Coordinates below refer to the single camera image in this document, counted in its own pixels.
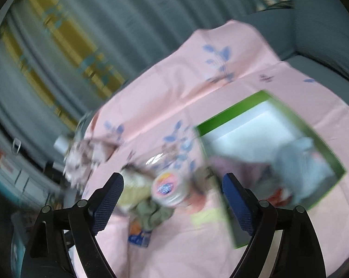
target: floral pattern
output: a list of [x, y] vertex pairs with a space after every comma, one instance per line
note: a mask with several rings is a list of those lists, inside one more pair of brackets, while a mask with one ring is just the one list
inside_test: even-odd
[[155, 165], [151, 167], [152, 170], [165, 170], [172, 166], [176, 170], [180, 170], [186, 164], [189, 166], [189, 172], [195, 171], [196, 162], [190, 160], [190, 151], [194, 147], [195, 137], [192, 133], [191, 126], [183, 126], [183, 122], [178, 121], [171, 134], [163, 138], [163, 155]]
[[228, 82], [232, 82], [234, 79], [234, 73], [228, 73], [226, 70], [227, 62], [230, 60], [231, 56], [231, 48], [229, 46], [226, 46], [218, 51], [212, 45], [204, 45], [203, 49], [209, 53], [212, 53], [212, 55], [214, 56], [213, 58], [206, 60], [205, 63], [216, 69], [220, 73], [219, 76], [210, 78], [208, 79], [208, 81], [216, 83], [225, 79]]
[[113, 138], [117, 144], [122, 145], [123, 141], [123, 133], [124, 133], [124, 125], [120, 124], [118, 127], [114, 127], [109, 121], [104, 122], [104, 127], [108, 131], [107, 136], [109, 138]]

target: blue gripper pad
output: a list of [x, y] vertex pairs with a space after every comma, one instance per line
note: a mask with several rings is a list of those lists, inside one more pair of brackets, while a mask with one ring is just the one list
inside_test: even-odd
[[225, 174], [223, 177], [222, 188], [242, 230], [248, 232], [248, 234], [252, 236], [254, 233], [252, 212], [228, 174]]
[[101, 202], [92, 211], [92, 233], [97, 235], [99, 231], [105, 229], [107, 222], [120, 198], [124, 188], [124, 180], [121, 174], [114, 173], [106, 182], [103, 188], [98, 189], [101, 195]]

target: gray curtain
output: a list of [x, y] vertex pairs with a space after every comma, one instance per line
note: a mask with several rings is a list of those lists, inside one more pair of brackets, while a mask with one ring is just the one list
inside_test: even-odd
[[[76, 22], [126, 85], [170, 55], [196, 29], [215, 28], [253, 13], [257, 1], [58, 0], [57, 5], [62, 5], [63, 16]], [[93, 83], [73, 66], [29, 0], [17, 0], [5, 24], [21, 48], [22, 61], [37, 73], [55, 104], [70, 118], [78, 121], [108, 99], [97, 95]], [[41, 166], [47, 161], [63, 161], [53, 143], [71, 129], [37, 95], [1, 36], [0, 122]]]

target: blue leaf pattern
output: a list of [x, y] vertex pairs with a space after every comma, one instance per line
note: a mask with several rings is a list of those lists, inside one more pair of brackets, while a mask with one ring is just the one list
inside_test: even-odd
[[234, 81], [234, 73], [232, 72], [232, 73], [227, 74], [226, 79], [228, 82]]
[[176, 124], [176, 126], [174, 127], [174, 129], [175, 129], [175, 130], [179, 130], [179, 129], [181, 128], [181, 126], [182, 126], [182, 121], [180, 120], [180, 121], [177, 122], [177, 124]]
[[176, 170], [180, 170], [181, 167], [182, 167], [182, 164], [179, 163], [179, 162], [176, 162], [176, 163], [174, 164], [174, 169], [176, 169]]
[[176, 141], [176, 136], [172, 136], [172, 135], [170, 135], [170, 136], [166, 136], [166, 137], [164, 137], [164, 141], [165, 142], [168, 142], [168, 143], [172, 143], [172, 142], [174, 142], [174, 141]]
[[216, 49], [214, 49], [214, 47], [212, 45], [204, 45], [203, 49], [207, 52], [215, 52]]
[[186, 155], [178, 155], [176, 158], [177, 158], [177, 160], [180, 160], [180, 161], [186, 161], [187, 160], [187, 156]]
[[107, 130], [110, 130], [112, 128], [112, 125], [109, 121], [105, 121], [104, 122], [104, 127], [107, 129]]
[[118, 134], [123, 134], [123, 132], [124, 132], [124, 126], [123, 126], [123, 124], [119, 125], [119, 126], [116, 128], [116, 132], [117, 132]]
[[109, 121], [105, 121], [104, 128], [108, 131], [108, 134], [106, 135], [107, 137], [115, 139], [115, 141], [120, 145], [123, 144], [123, 124], [120, 124], [118, 127], [114, 127]]
[[220, 51], [220, 55], [223, 58], [224, 61], [228, 61], [230, 59], [230, 54], [231, 54], [231, 49], [229, 46], [224, 47], [221, 51]]
[[226, 65], [230, 60], [231, 48], [229, 46], [223, 47], [220, 51], [217, 51], [212, 45], [205, 45], [203, 49], [209, 53], [213, 53], [215, 59], [208, 59], [205, 61], [206, 64], [210, 65], [212, 68], [217, 69], [221, 73], [220, 76], [215, 76], [213, 78], [207, 79], [211, 83], [217, 83], [220, 80], [226, 79], [228, 82], [232, 82], [234, 78], [234, 73], [226, 73]]
[[192, 147], [193, 147], [192, 141], [187, 141], [186, 143], [181, 145], [181, 149], [186, 152], [190, 152], [192, 150]]
[[205, 62], [206, 62], [208, 65], [215, 65], [215, 64], [216, 64], [215, 60], [206, 60]]
[[171, 157], [170, 154], [168, 154], [167, 157], [164, 157], [163, 161], [155, 164], [158, 167], [152, 167], [152, 169], [165, 170], [173, 166], [174, 169], [179, 170], [183, 167], [184, 162], [188, 164], [189, 152], [194, 146], [192, 126], [183, 126], [183, 121], [179, 120], [174, 125], [172, 134], [165, 136], [163, 138], [163, 141], [165, 142], [163, 152], [165, 152], [168, 148], [175, 148], [180, 152], [177, 152], [177, 155], [175, 157]]
[[195, 168], [196, 168], [196, 162], [195, 162], [195, 160], [192, 160], [192, 161], [190, 162], [190, 171], [191, 171], [191, 172], [194, 172], [194, 171], [195, 171]]

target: pink bedsheet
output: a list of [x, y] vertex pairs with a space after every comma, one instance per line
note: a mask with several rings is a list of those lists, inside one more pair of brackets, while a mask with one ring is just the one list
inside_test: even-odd
[[[231, 21], [214, 30], [196, 31], [183, 46], [150, 68], [99, 111], [86, 133], [119, 142], [112, 158], [91, 176], [84, 198], [139, 156], [165, 141], [174, 130], [191, 143], [181, 164], [184, 175], [201, 174], [204, 162], [192, 127], [247, 98], [268, 90], [291, 107], [334, 150], [347, 174], [309, 211], [329, 275], [349, 256], [349, 107], [335, 94], [280, 62], [261, 35]], [[219, 208], [211, 191], [207, 210]], [[148, 248], [127, 243], [128, 220], [112, 216], [96, 239], [119, 278], [229, 277], [245, 248], [233, 249], [224, 221], [209, 216], [201, 225], [176, 211], [153, 231]], [[268, 277], [278, 241], [261, 277]], [[77, 254], [74, 266], [85, 277]]]

